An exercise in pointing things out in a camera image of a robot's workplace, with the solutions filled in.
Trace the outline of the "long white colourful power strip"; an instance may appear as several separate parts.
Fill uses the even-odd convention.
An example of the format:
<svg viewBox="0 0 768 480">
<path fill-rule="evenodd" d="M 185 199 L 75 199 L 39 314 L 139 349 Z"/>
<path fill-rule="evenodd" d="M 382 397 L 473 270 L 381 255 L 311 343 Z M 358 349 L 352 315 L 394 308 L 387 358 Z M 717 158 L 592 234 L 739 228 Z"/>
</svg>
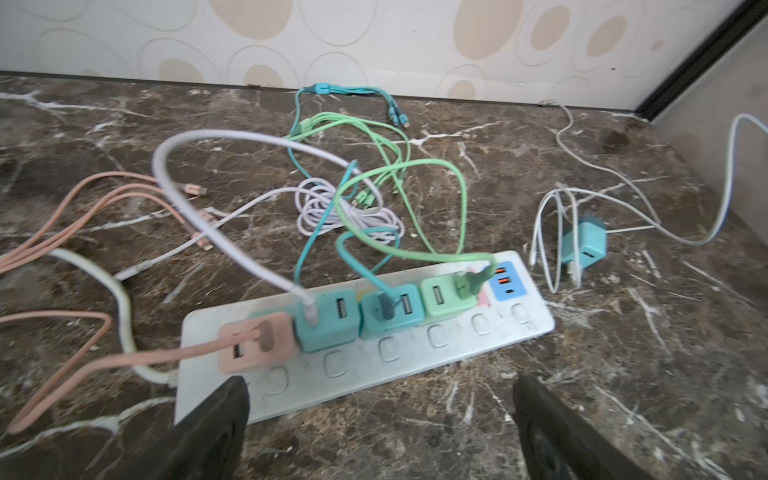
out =
<svg viewBox="0 0 768 480">
<path fill-rule="evenodd" d="M 501 268 L 498 278 L 509 278 L 502 298 L 500 289 L 484 286 L 479 306 L 457 317 L 424 326 L 386 333 L 370 340 L 358 339 L 296 358 L 270 368 L 257 368 L 243 376 L 250 399 L 247 423 L 313 407 L 335 398 L 465 360 L 524 342 L 555 329 L 550 313 L 520 255 L 505 251 L 494 255 Z M 380 278 L 389 285 L 419 281 L 463 270 L 479 271 L 484 262 L 439 263 L 393 273 Z M 217 339 L 228 323 L 287 307 L 293 296 L 278 294 L 223 304 L 190 312 L 182 323 L 181 346 Z M 228 377 L 218 367 L 217 354 L 182 360 L 174 424 L 179 423 Z"/>
</svg>

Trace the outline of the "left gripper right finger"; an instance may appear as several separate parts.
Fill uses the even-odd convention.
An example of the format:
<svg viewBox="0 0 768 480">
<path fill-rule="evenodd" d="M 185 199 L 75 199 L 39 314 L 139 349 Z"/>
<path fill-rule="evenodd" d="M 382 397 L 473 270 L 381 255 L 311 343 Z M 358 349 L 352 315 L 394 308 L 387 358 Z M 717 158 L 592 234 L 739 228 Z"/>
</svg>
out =
<svg viewBox="0 0 768 480">
<path fill-rule="evenodd" d="M 513 403 L 513 419 L 530 478 L 651 477 L 535 377 L 518 376 Z"/>
</svg>

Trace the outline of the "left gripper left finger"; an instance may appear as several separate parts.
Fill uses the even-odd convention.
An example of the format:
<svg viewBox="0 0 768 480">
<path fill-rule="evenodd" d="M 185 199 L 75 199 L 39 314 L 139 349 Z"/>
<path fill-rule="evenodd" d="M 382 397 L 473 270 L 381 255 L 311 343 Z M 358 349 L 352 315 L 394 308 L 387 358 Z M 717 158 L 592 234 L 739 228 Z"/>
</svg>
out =
<svg viewBox="0 0 768 480">
<path fill-rule="evenodd" d="M 172 429 L 122 462 L 113 479 L 232 479 L 250 412 L 246 381 L 227 379 Z"/>
</svg>

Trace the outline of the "teal charger plug front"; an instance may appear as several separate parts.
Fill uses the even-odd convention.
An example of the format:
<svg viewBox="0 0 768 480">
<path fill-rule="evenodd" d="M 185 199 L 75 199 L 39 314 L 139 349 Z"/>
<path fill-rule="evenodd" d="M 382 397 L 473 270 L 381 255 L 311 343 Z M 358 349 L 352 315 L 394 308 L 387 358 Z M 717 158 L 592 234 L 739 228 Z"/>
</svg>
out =
<svg viewBox="0 0 768 480">
<path fill-rule="evenodd" d="M 294 324 L 300 346 L 305 352 L 317 352 L 355 341 L 362 318 L 356 294 L 351 289 L 338 289 L 317 297 L 317 319 L 311 325 L 304 306 L 296 306 Z"/>
</svg>

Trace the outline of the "teal charger plug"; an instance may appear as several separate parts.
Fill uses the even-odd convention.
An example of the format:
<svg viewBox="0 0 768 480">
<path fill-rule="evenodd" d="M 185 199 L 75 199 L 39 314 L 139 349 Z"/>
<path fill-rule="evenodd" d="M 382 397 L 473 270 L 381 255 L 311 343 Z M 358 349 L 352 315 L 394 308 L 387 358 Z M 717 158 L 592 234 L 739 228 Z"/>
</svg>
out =
<svg viewBox="0 0 768 480">
<path fill-rule="evenodd" d="M 562 237 L 561 264 L 568 266 L 578 254 L 581 269 L 586 269 L 605 258 L 607 254 L 607 229 L 605 223 L 594 216 L 583 216 L 578 221 L 578 248 L 574 248 L 573 231 Z"/>
<path fill-rule="evenodd" d="M 370 340 L 412 328 L 426 318 L 419 288 L 412 283 L 366 293 L 359 303 L 362 317 L 360 337 Z"/>
<path fill-rule="evenodd" d="M 362 318 L 356 294 L 351 289 L 338 289 L 317 297 L 317 319 L 311 325 L 304 306 L 296 306 L 294 324 L 300 346 L 305 352 L 317 352 L 355 341 Z"/>
</svg>

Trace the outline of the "light green charger plug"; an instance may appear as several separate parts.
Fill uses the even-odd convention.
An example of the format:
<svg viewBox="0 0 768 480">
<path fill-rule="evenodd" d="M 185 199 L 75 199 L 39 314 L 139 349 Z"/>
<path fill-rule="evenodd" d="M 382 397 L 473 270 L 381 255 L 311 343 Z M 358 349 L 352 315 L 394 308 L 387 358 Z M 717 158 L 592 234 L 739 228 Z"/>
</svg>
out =
<svg viewBox="0 0 768 480">
<path fill-rule="evenodd" d="M 424 324 L 457 317 L 478 305 L 477 295 L 463 293 L 459 288 L 459 278 L 459 274 L 446 274 L 418 284 L 425 311 Z"/>
</svg>

